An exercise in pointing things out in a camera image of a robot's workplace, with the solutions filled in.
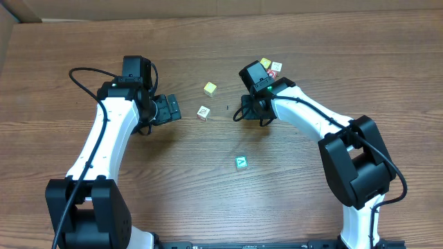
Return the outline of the green block letter V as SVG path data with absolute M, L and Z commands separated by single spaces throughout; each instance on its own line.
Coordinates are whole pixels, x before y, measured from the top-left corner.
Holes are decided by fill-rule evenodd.
M 238 156 L 235 158 L 235 165 L 237 170 L 246 169 L 248 167 L 248 161 L 245 156 Z

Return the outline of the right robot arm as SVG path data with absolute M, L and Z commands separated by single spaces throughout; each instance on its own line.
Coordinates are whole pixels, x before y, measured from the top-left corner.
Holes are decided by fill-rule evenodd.
M 375 122 L 335 113 L 308 97 L 295 82 L 273 79 L 258 61 L 239 77 L 248 90 L 234 121 L 259 120 L 264 127 L 281 120 L 317 142 L 326 181 L 343 204 L 337 246 L 387 248 L 378 234 L 379 210 L 396 178 L 390 155 Z

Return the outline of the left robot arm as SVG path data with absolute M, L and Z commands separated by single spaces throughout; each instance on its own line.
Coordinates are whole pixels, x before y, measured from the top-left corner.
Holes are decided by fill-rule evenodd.
M 45 190 L 54 229 L 53 248 L 162 248 L 158 235 L 132 224 L 117 182 L 120 164 L 135 133 L 181 119 L 175 95 L 156 94 L 156 66 L 141 55 L 123 58 L 92 98 L 96 117 L 78 156 L 63 179 Z

